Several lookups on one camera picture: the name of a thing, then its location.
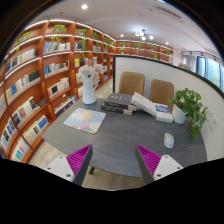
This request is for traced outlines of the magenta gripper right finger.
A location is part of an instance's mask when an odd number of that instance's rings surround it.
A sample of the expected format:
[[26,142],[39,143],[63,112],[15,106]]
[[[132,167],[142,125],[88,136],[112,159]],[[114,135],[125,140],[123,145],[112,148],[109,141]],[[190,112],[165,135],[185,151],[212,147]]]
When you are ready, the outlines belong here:
[[135,156],[146,184],[182,169],[182,166],[171,156],[160,156],[140,145],[135,146]]

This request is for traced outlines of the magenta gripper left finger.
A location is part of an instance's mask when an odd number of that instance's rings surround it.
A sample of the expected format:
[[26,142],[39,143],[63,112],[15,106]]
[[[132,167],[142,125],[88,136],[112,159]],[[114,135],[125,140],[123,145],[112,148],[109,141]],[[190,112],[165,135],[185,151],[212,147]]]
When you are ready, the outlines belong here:
[[68,156],[58,156],[44,170],[81,186],[92,155],[92,145],[87,145]]

